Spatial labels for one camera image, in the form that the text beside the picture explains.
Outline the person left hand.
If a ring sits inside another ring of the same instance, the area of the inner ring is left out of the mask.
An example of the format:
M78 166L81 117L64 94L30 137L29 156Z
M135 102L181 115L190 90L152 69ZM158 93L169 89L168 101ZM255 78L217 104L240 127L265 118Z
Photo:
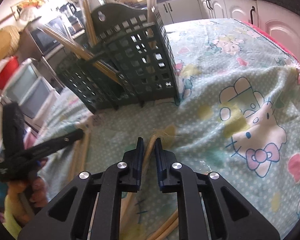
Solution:
M26 188L30 186L33 191L29 197L30 203L32 203L34 207L44 207L48 202L45 181L41 177L37 176L31 182L10 181L7 185L8 190L5 199L5 210L10 212L12 217L20 226L24 226L30 220L30 216L21 203L19 194L24 192Z

